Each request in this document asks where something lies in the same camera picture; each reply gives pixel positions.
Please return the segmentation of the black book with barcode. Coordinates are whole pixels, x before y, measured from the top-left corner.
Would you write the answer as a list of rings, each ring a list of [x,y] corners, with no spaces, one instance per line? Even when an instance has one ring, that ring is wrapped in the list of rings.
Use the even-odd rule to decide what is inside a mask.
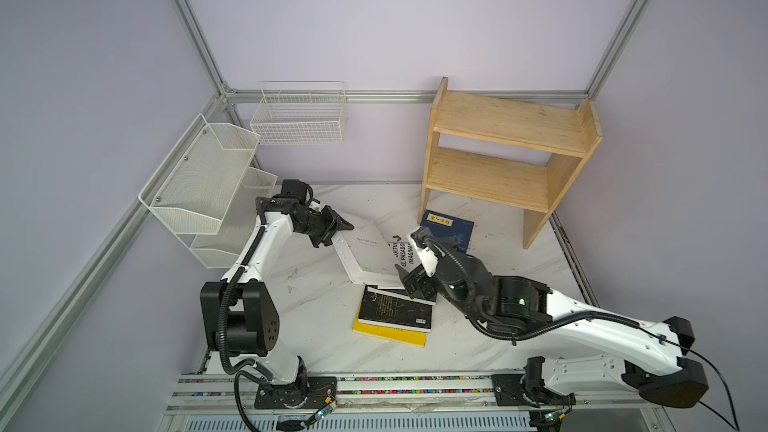
[[[374,293],[385,295],[389,297],[399,298],[402,300],[408,300],[415,303],[420,303],[424,305],[430,305],[435,306],[437,303],[437,300],[435,297],[424,299],[419,297],[411,297],[405,290],[403,289],[381,289],[378,287],[373,287],[372,291]]]

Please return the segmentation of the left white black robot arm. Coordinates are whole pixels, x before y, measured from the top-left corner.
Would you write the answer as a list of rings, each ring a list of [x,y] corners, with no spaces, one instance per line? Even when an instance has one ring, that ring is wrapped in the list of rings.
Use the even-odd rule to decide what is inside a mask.
[[[354,225],[322,206],[312,187],[296,179],[284,181],[272,197],[256,198],[255,210],[254,230],[235,265],[201,289],[204,330],[225,374],[287,385],[299,380],[304,366],[279,341],[280,316],[264,282],[266,273],[292,235],[302,234],[318,248],[330,246],[337,233]]]

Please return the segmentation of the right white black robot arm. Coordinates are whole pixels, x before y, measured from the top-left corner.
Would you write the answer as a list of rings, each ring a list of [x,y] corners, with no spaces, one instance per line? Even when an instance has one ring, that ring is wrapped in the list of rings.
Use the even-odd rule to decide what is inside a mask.
[[[513,346],[553,335],[596,350],[580,359],[528,358],[512,394],[531,407],[571,405],[587,391],[634,391],[652,404],[685,409],[709,389],[704,366],[690,357],[695,336],[686,319],[641,321],[536,280],[494,275],[425,227],[409,242],[421,263],[401,274],[410,296],[435,292],[481,335]]]

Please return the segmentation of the white book with black lettering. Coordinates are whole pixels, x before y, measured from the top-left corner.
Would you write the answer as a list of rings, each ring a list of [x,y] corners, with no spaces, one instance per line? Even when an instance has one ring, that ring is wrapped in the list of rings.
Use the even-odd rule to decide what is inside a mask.
[[[407,272],[413,271],[421,264],[417,253],[409,242],[390,242],[389,245],[397,259],[397,264]]]

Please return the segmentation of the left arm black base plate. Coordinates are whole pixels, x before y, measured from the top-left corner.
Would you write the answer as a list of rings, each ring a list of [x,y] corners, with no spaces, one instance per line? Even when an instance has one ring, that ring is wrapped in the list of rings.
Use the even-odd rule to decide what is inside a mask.
[[[336,396],[338,381],[332,376],[309,376],[303,385],[264,385],[258,388],[253,405],[257,410],[320,409]]]

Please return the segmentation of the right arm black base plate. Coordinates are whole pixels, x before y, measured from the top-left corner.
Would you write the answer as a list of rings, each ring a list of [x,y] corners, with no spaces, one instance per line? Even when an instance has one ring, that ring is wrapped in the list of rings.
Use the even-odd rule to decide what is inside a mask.
[[[533,385],[522,373],[494,374],[492,389],[497,406],[571,407],[575,395],[561,395],[543,386]]]

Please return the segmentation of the white book with photo cover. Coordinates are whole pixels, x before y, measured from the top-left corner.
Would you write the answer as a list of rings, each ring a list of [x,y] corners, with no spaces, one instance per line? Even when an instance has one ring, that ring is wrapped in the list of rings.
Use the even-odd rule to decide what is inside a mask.
[[[353,229],[337,231],[332,243],[348,279],[357,285],[400,289],[397,258],[375,224],[344,212],[341,216]]]

